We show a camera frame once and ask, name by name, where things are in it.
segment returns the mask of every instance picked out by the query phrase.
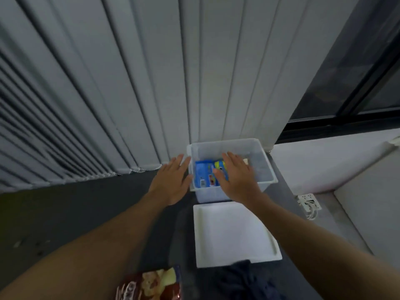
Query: black window frame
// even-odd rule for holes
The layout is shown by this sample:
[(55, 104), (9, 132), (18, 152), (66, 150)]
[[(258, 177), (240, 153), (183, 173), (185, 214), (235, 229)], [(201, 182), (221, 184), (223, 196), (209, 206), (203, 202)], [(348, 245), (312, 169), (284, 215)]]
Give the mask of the black window frame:
[(399, 128), (400, 108), (359, 114), (399, 69), (400, 34), (345, 100), (335, 117), (290, 121), (276, 144)]

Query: right arm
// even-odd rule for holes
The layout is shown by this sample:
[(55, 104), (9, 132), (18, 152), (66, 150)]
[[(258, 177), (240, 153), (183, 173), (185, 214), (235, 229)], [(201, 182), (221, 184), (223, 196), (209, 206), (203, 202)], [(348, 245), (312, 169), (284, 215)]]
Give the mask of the right arm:
[(223, 191), (253, 212), (324, 299), (400, 299), (400, 274), (342, 238), (275, 204), (260, 191), (243, 160), (223, 154), (229, 181)]

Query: glass pane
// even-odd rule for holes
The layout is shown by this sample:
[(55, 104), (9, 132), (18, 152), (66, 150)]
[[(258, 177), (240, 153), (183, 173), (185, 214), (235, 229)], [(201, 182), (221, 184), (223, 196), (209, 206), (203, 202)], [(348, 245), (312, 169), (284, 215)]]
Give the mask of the glass pane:
[(360, 0), (291, 120), (335, 116), (400, 26), (400, 0)]
[(400, 107), (400, 70), (398, 70), (378, 93), (364, 106), (362, 112), (390, 110)]

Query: styrofoam lid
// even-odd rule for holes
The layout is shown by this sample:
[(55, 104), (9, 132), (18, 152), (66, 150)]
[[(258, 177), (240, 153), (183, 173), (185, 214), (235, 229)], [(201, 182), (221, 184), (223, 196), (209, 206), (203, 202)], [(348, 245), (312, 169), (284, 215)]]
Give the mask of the styrofoam lid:
[(220, 202), (193, 206), (197, 267), (281, 260), (277, 241), (244, 205)]

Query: window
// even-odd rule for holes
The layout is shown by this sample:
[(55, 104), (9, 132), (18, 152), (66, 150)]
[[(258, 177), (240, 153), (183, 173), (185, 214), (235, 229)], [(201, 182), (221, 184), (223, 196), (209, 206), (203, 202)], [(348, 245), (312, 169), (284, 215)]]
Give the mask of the window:
[(360, 0), (277, 143), (400, 127), (400, 0)]

